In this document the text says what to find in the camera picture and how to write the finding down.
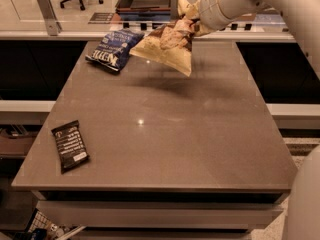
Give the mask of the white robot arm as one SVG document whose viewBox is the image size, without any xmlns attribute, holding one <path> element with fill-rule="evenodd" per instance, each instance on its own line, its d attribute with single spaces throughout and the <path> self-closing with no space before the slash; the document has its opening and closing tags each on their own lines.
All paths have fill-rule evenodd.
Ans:
<svg viewBox="0 0 320 240">
<path fill-rule="evenodd" d="M 320 0 L 200 0 L 201 28 L 218 31 L 264 5 L 282 16 L 315 74 L 320 78 Z M 287 240 L 320 240 L 320 146 L 305 157 L 292 185 Z"/>
</svg>

